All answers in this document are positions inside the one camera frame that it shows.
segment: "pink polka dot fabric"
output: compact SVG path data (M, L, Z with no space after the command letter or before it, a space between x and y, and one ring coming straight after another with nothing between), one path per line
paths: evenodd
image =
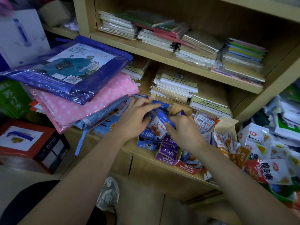
M59 127L70 127L73 122L102 110L115 100L138 92L138 87L130 79L130 76L122 72L115 75L90 102L83 106L48 92L37 89L31 90L52 123L56 122L54 126L60 133L62 129Z

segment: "shoe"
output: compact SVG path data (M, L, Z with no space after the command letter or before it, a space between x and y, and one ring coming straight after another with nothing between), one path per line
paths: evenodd
M96 206L103 212L115 213L115 206L119 201L120 190L117 181L113 177L105 180Z

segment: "purple snack packet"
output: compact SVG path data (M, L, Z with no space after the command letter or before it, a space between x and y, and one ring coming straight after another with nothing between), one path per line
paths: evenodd
M178 145L175 143L175 141L171 138L170 135L166 135L166 136L163 138L163 143L168 144L168 145L171 145L171 146L178 147Z
M169 158L169 159L177 159L177 153L164 147L164 146L160 146L159 148L159 153L164 155L165 157Z
M161 144L162 146L168 148L168 149L171 149L172 151L178 153L179 152L179 147L175 147L175 146L172 146L172 145L168 145L166 143L162 143Z
M175 115L175 116L179 116L179 115L185 115L185 116L186 116L184 110L181 110L181 111L179 111L178 113L176 113L176 114L174 114L174 115Z

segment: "tiled floor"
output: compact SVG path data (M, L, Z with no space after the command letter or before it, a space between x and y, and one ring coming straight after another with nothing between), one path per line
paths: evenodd
M0 214L22 189L39 181L63 179L79 161L68 153L53 175L0 166ZM118 225L200 225L207 222L206 216L199 216L174 198L124 177L114 177L120 188L116 207Z

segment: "wooden shelf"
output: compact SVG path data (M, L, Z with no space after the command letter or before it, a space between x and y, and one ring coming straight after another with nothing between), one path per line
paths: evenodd
M205 69L201 69L199 67L190 65L188 62L178 59L173 52L163 50L161 48L146 44L140 40L127 40L118 36L106 34L103 32L93 32L91 33L91 39L102 42L109 46L116 47L118 49L125 50L127 52L131 52L140 56L147 57L149 59L162 62L167 65L174 66L176 68L192 72L209 79L213 79L237 88L241 88L243 90L253 92L255 94L259 94L263 89L243 83L229 77L219 75L213 72L210 72Z
M70 39L74 39L77 35L79 35L79 32L77 31L72 31L68 28L64 28L64 27L48 27L47 25L43 24L42 23L42 26L43 26L43 29L45 31L49 31L49 32L52 32L54 34L58 34L58 35L61 35L61 36L64 36L64 37L67 37L67 38L70 38Z
M263 13L300 22L300 8L274 0L221 0Z
M82 130L79 130L76 127L69 128L68 131L82 135ZM87 133L86 138L90 138L92 140L100 141L102 137L100 137L100 136L98 136L98 135L96 135L92 132L89 132L89 133ZM121 150L123 152L127 153L127 154L136 156L136 157L138 157L140 159L143 159L147 162L155 164L155 165L157 165L161 168L170 170L170 171L175 172L179 175L182 175L184 177L187 177L187 178L193 179L195 181L201 182L204 185L211 186L214 189L220 190L219 186L204 181L203 172L192 175L192 174L189 174L188 172L178 168L177 166L170 166L170 165L168 165L164 162L156 160L155 159L155 153L156 153L155 151L151 151L151 150L147 150L147 149L144 149L144 148L141 148L141 147L137 147L137 138L131 139L127 143L125 143L123 145L123 147L121 148Z

